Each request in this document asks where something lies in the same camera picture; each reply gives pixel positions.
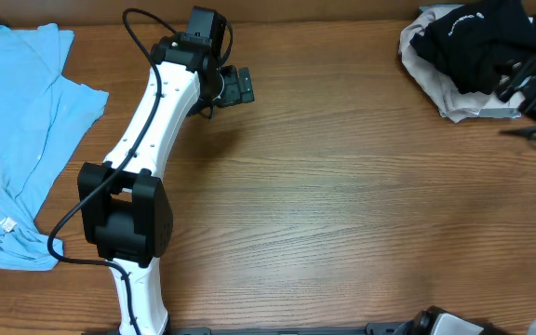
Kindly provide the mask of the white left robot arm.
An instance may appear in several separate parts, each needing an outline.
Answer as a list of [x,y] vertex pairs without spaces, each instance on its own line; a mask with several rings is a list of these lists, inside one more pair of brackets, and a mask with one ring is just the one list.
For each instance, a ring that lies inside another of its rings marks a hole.
[[147,52],[147,88],[126,132],[102,163],[78,174],[84,233],[111,269],[120,303],[120,334],[167,334],[160,259],[173,214],[163,185],[168,157],[186,117],[254,100],[248,69],[227,65],[233,40],[189,29]]

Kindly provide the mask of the black shirt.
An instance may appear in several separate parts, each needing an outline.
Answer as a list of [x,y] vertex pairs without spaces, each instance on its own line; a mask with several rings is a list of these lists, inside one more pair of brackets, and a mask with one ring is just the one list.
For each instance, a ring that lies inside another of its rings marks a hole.
[[489,95],[500,81],[497,65],[536,57],[536,16],[520,0],[483,0],[450,11],[410,43],[460,93]]

